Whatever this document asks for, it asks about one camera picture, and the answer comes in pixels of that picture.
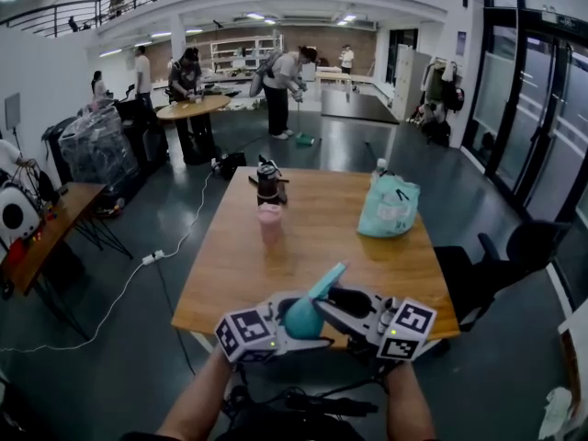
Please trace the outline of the white case with black circle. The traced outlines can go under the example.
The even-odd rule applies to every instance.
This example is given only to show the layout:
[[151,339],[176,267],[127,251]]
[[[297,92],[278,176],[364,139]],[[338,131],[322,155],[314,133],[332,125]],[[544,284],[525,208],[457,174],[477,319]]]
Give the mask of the white case with black circle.
[[31,237],[40,226],[40,214],[29,197],[16,186],[0,190],[0,236],[8,241]]

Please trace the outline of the black framed glass doors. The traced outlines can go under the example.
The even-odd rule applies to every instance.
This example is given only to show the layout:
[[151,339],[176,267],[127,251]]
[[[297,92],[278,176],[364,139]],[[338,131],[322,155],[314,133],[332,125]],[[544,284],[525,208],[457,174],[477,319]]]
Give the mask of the black framed glass doors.
[[482,0],[481,62],[463,139],[525,219],[566,222],[550,266],[588,300],[588,0]]

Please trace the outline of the teal and pink spray nozzle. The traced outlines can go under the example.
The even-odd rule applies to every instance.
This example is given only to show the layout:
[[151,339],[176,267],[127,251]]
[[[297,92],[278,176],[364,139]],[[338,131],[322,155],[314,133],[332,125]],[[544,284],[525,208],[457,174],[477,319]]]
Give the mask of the teal and pink spray nozzle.
[[330,289],[338,283],[339,279],[345,273],[347,268],[347,262],[339,262],[332,269],[326,272],[309,290],[309,299],[325,299],[328,296]]

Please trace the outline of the white crumpled cloth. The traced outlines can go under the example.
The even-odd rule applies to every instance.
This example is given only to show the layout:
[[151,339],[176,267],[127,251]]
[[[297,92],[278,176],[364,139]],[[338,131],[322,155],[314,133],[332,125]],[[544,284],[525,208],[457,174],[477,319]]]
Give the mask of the white crumpled cloth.
[[569,419],[572,395],[568,389],[557,387],[546,397],[545,414],[538,432],[538,441],[555,438]]

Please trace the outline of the teal spray bottle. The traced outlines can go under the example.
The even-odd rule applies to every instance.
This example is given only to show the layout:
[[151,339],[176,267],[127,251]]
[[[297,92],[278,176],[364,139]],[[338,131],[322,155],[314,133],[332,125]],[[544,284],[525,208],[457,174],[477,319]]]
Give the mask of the teal spray bottle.
[[315,310],[313,301],[313,297],[303,296],[288,308],[283,323],[289,337],[315,340],[321,336],[324,320]]

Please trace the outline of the pink plastic cup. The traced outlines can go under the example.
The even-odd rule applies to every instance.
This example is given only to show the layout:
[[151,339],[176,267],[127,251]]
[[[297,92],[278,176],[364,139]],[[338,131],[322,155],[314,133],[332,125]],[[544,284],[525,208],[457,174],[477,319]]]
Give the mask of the pink plastic cup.
[[264,244],[276,243],[282,235],[282,208],[276,204],[263,203],[257,209],[257,218]]

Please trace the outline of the black cabinet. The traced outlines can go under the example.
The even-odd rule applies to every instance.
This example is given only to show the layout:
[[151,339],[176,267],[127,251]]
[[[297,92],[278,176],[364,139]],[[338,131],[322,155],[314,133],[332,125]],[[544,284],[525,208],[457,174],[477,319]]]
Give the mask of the black cabinet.
[[144,176],[169,160],[164,128],[152,109],[139,100],[116,101],[122,128]]

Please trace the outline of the white desk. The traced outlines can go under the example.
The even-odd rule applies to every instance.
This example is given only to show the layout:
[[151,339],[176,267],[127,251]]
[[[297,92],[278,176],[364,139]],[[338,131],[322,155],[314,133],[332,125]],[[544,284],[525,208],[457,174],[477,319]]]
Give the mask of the white desk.
[[559,328],[572,394],[573,420],[588,418],[588,299]]

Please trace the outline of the grey panel on stand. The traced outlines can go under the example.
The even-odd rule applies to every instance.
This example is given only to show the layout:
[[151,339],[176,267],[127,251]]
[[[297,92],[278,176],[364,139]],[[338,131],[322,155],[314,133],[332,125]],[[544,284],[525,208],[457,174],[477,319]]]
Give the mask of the grey panel on stand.
[[5,99],[6,128],[14,130],[21,121],[20,94],[15,93]]

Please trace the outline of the person's right forearm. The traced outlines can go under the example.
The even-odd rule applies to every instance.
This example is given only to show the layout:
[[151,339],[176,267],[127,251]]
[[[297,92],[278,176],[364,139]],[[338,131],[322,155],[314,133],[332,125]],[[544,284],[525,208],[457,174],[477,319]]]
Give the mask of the person's right forearm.
[[389,441],[436,441],[429,404],[413,365],[402,362],[385,378],[388,389],[387,437]]

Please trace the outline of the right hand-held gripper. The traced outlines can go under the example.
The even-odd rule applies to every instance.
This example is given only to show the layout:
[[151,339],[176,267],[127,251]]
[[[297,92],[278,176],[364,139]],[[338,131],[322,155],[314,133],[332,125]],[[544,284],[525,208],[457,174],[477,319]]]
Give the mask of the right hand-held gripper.
[[359,288],[331,288],[327,297],[315,300],[314,308],[349,336],[347,350],[358,359],[414,361],[436,319],[436,310],[419,301],[381,301]]

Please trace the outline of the light wooden table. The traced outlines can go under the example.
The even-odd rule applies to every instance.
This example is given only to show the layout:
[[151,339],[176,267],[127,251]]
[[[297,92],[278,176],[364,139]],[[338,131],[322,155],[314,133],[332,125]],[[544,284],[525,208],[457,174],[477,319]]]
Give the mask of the light wooden table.
[[342,86],[346,91],[352,89],[351,76],[347,73],[317,72],[316,79],[319,83],[323,81],[334,82],[337,86]]

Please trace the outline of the person's left forearm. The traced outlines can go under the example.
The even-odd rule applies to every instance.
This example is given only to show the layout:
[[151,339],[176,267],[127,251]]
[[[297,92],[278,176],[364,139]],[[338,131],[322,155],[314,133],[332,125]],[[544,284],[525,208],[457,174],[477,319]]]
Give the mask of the person's left forearm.
[[177,441],[207,441],[221,412],[231,376],[232,365],[217,345],[156,434]]

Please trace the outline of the person's dark clothing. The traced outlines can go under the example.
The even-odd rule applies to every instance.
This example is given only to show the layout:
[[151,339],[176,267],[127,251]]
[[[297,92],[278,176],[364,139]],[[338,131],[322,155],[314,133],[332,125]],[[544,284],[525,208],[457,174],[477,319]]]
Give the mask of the person's dark clothing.
[[240,416],[215,439],[130,432],[119,441],[365,441],[346,421],[328,415],[273,411]]

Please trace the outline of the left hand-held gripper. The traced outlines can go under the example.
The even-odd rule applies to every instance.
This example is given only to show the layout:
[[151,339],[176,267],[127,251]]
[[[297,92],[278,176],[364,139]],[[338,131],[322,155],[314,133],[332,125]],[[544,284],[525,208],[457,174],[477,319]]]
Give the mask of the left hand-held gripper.
[[231,364],[262,363],[290,352],[326,349],[333,339],[294,339],[288,336],[284,319],[296,302],[312,305],[306,291],[280,291],[255,307],[224,314],[214,335]]

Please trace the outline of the wooden desk with black legs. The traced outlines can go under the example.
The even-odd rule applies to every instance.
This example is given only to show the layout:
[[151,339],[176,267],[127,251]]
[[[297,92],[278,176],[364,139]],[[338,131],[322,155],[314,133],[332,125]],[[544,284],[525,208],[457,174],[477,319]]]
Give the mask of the wooden desk with black legs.
[[56,205],[47,206],[42,211],[44,224],[40,229],[40,238],[30,239],[19,260],[11,263],[5,259],[0,268],[2,277],[6,278],[21,295],[27,296],[30,292],[35,292],[58,321],[67,323],[86,341],[90,341],[91,337],[83,330],[68,306],[55,302],[50,287],[40,280],[45,277],[44,268],[50,258],[73,230],[78,231],[100,250],[108,247],[128,258],[133,257],[103,219],[94,213],[105,190],[106,187],[102,184],[66,184],[64,194]]

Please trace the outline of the small black pouch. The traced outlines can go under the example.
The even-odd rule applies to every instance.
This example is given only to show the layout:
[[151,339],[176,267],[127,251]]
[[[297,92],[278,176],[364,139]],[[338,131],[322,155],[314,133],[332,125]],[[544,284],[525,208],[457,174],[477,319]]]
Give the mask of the small black pouch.
[[37,172],[37,181],[40,199],[55,206],[59,201],[60,195],[54,188],[49,176],[42,170],[39,170]]

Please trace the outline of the teal plastic bag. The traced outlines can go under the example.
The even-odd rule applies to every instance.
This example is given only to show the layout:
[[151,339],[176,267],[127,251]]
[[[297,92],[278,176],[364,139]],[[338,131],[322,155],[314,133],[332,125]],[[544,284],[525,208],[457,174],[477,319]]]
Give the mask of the teal plastic bag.
[[373,175],[359,217],[357,232],[371,238],[392,238],[414,225],[421,188],[399,175]]

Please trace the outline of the coat rack with clothes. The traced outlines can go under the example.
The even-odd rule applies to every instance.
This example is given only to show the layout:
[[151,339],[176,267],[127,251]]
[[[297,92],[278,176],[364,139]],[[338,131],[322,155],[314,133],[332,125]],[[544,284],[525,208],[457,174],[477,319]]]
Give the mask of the coat rack with clothes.
[[428,143],[448,148],[452,129],[447,115],[458,113],[465,101],[458,65],[434,58],[425,67],[421,90],[421,104],[415,111],[417,127]]

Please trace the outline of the large black table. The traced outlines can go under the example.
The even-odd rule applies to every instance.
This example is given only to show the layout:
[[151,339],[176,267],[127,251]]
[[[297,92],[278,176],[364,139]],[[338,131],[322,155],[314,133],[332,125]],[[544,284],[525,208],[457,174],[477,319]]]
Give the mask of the large black table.
[[324,90],[322,91],[321,103],[323,116],[399,124],[390,110],[376,96]]

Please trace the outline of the round wooden table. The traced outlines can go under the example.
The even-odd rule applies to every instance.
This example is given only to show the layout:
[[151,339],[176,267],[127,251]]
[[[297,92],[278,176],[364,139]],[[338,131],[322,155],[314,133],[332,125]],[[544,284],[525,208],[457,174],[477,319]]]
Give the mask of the round wooden table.
[[210,114],[227,107],[231,99],[225,95],[204,96],[195,100],[174,102],[157,111],[161,121],[173,121],[186,164],[209,164],[220,157],[212,133]]

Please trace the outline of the white shelving unit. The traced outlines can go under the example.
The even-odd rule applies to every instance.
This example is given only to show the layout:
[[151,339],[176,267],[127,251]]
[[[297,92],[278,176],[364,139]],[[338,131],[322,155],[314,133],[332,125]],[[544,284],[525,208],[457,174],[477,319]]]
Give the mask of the white shelving unit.
[[209,45],[206,64],[215,74],[230,77],[252,75],[273,50],[282,50],[283,36],[252,36],[218,40]]

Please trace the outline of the plastic-wrapped black stack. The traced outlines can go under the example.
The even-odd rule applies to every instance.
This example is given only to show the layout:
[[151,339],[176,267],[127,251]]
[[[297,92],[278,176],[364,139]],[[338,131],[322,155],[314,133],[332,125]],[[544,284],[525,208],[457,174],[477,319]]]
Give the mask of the plastic-wrapped black stack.
[[58,140],[73,181],[119,185],[139,172],[139,166],[113,106],[77,118]]

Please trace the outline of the black bag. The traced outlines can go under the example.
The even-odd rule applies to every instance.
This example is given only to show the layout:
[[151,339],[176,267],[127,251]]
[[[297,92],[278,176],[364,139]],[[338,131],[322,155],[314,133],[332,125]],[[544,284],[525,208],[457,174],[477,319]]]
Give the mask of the black bag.
[[247,166],[244,152],[224,154],[220,161],[220,176],[230,181],[240,166]]

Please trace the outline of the white locker cabinet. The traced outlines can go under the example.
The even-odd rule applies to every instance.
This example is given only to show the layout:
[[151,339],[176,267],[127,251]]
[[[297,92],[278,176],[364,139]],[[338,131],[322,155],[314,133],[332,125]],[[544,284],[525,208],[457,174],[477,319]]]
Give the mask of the white locker cabinet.
[[405,121],[420,106],[423,75],[431,57],[408,46],[400,46],[395,71],[391,113]]

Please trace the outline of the black office chair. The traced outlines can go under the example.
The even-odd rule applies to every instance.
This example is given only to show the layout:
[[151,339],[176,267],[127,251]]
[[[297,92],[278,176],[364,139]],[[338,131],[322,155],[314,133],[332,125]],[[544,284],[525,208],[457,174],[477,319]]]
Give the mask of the black office chair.
[[498,292],[548,266],[570,227],[566,222],[523,222],[512,232],[504,259],[490,236],[480,233],[484,256],[478,263],[472,262],[460,246],[436,247],[459,330],[470,331]]

